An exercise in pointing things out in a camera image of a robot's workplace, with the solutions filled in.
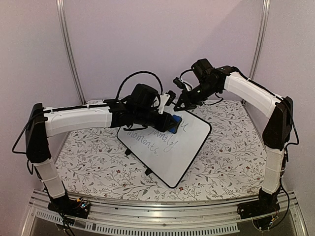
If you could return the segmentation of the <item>blue whiteboard eraser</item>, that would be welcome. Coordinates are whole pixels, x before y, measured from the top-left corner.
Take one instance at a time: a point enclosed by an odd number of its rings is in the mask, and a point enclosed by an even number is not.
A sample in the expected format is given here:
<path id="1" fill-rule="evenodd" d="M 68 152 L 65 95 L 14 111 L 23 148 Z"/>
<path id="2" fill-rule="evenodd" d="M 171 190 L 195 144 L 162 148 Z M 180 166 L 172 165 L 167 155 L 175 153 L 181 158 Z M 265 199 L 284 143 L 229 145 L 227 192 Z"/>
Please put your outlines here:
<path id="1" fill-rule="evenodd" d="M 182 118 L 180 116 L 177 115 L 172 115 L 173 119 L 174 119 L 174 125 L 168 130 L 169 132 L 176 134 L 178 131 L 178 128 L 180 126 L 180 123 L 182 122 Z"/>

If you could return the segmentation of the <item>white whiteboard black frame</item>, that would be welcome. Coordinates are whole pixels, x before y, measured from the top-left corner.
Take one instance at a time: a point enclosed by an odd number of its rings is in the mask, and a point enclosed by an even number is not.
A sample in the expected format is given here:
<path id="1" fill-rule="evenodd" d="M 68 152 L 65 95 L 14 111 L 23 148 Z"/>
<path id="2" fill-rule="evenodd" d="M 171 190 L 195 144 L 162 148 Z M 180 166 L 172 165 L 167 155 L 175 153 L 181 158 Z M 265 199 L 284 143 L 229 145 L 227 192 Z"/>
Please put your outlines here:
<path id="1" fill-rule="evenodd" d="M 211 134 L 209 122 L 189 111 L 166 112 L 182 121 L 175 134 L 159 132 L 151 127 L 140 131 L 119 128 L 118 140 L 168 187 L 178 186 Z"/>

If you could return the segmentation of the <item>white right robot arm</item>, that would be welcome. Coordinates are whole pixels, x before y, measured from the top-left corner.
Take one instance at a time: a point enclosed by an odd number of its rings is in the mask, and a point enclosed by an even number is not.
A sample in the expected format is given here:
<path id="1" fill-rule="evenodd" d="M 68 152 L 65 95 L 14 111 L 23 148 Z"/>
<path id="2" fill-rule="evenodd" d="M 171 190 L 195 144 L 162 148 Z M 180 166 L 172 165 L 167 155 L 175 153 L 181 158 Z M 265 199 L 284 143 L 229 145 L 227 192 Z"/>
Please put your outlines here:
<path id="1" fill-rule="evenodd" d="M 266 194 L 254 204 L 258 214 L 270 210 L 274 196 L 281 187 L 286 152 L 293 127 L 293 101 L 290 97 L 280 97 L 252 79 L 246 77 L 235 66 L 215 68 L 207 59 L 199 59 L 190 69 L 199 84 L 192 87 L 182 77 L 176 77 L 173 83 L 181 89 L 174 108 L 175 111 L 192 110 L 201 106 L 205 100 L 216 93 L 231 92 L 261 111 L 268 122 L 262 133 L 267 153 L 265 177 L 260 194 Z"/>

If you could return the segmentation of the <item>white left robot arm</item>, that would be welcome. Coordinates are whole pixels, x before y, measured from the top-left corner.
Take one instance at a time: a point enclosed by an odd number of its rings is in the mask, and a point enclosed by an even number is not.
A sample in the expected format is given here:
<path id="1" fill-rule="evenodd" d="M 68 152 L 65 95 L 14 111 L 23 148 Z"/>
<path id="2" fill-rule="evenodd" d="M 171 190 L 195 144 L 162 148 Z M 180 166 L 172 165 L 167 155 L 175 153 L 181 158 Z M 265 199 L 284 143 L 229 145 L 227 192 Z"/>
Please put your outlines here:
<path id="1" fill-rule="evenodd" d="M 35 104 L 25 131 L 26 156 L 54 199 L 55 207 L 62 213 L 70 213 L 73 209 L 73 202 L 66 197 L 66 188 L 55 166 L 57 150 L 69 132 L 116 127 L 131 130 L 151 127 L 159 132 L 176 132 L 179 122 L 165 111 L 174 98 L 172 91 L 159 94 L 148 85 L 137 84 L 131 95 L 123 99 L 58 108 Z"/>

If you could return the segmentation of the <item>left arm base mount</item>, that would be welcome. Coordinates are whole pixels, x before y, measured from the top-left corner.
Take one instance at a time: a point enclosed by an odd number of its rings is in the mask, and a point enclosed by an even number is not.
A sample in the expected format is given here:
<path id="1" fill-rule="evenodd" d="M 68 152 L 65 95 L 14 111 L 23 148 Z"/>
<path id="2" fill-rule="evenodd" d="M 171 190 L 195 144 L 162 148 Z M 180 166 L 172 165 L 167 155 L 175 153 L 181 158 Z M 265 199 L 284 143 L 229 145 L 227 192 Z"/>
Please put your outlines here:
<path id="1" fill-rule="evenodd" d="M 73 200 L 68 195 L 59 198 L 51 198 L 48 209 L 60 214 L 87 219 L 90 213 L 91 202 L 82 197 Z"/>

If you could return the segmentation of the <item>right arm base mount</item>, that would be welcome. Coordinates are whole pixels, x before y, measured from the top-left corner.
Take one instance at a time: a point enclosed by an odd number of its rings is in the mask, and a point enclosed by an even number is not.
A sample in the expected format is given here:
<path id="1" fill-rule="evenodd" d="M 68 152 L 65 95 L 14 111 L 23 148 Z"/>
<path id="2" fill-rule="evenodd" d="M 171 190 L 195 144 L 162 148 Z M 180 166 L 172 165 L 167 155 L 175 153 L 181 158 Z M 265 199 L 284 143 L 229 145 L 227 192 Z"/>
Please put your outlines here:
<path id="1" fill-rule="evenodd" d="M 259 193 L 258 199 L 237 205 L 241 219 L 269 214 L 280 209 L 276 195 Z"/>

